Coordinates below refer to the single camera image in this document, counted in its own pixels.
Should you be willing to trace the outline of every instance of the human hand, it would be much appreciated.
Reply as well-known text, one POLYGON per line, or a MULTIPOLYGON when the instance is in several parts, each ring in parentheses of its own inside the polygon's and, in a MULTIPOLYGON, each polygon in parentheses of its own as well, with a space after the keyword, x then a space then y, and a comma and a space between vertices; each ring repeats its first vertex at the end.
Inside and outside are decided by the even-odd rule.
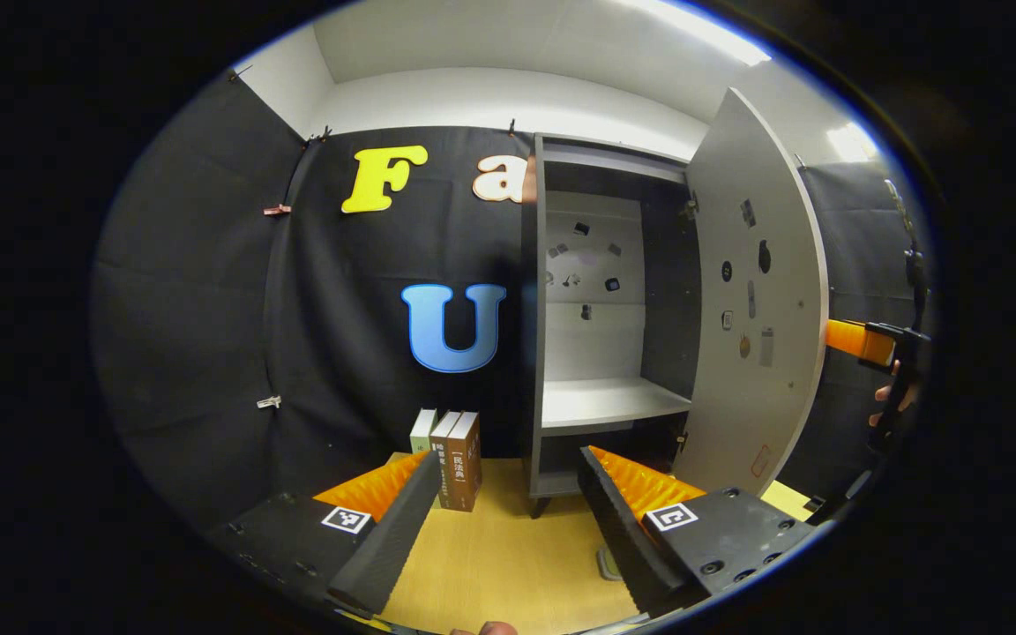
MULTIPOLYGON (((895 365, 892 365, 892 376, 895 377, 896 373, 899 373, 899 362, 896 362, 895 365)), ((882 387, 882 389, 876 391, 875 394, 876 400, 887 401, 888 395, 890 395, 891 393, 892 393, 892 387, 890 385, 884 386, 882 387)), ((915 397, 918 396, 919 396, 919 385, 915 383, 908 385, 907 393, 904 393, 904 397, 902 398, 902 400, 899 401, 900 412, 903 412, 903 410, 905 410, 908 405, 911 405, 912 402, 915 401, 915 397)), ((872 417, 868 419, 868 425, 870 425, 870 427, 874 427, 875 429, 876 424, 880 422, 880 416, 883 415, 884 412, 878 412, 876 415, 872 415, 872 417)))
MULTIPOLYGON (((454 630, 449 632, 449 635, 472 635, 471 632, 459 630, 459 628, 454 628, 454 630)), ((485 626, 481 627, 481 632, 478 635, 519 635, 516 632, 516 627, 505 622, 485 622, 485 626)))

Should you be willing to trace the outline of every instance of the cabinet leg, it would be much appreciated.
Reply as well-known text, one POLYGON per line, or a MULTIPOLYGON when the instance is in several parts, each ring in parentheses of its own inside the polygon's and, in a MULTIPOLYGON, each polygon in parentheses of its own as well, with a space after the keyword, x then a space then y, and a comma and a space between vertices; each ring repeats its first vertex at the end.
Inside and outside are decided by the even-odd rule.
POLYGON ((548 509, 548 504, 551 502, 551 498, 536 498, 535 506, 531 508, 531 518, 539 518, 539 515, 544 514, 544 510, 548 509))

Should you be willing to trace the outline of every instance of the wooden table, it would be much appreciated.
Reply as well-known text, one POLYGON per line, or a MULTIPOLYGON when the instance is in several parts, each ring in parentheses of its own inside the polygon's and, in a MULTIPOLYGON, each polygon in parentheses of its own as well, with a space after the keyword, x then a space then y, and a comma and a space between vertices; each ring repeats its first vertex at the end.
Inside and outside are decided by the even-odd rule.
MULTIPOLYGON (((380 619, 431 632, 479 632, 500 620, 521 635, 548 635, 641 613, 624 583, 601 578, 605 539, 582 496, 556 498, 532 519, 520 458, 483 458, 481 469, 472 511, 429 511, 380 619)), ((806 496, 775 486, 764 499, 806 519, 806 496)))

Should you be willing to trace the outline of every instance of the black circle sticker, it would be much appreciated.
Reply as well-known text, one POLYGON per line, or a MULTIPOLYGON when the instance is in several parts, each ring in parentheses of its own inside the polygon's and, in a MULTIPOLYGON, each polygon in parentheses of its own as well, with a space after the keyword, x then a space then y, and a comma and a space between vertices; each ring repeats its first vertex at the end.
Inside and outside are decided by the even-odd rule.
POLYGON ((766 249, 766 241, 759 241, 759 269, 763 273, 771 269, 771 250, 766 249))

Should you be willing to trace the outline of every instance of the open cabinet door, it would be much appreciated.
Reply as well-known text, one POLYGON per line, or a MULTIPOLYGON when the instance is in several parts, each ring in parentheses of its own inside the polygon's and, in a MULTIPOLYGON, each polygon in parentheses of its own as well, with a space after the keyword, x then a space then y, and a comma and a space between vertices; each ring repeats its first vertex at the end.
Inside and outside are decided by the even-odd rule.
POLYGON ((798 442, 818 390, 826 254, 790 156, 739 90, 726 91, 686 174, 698 202, 700 357, 673 470, 701 490, 758 496, 798 442))

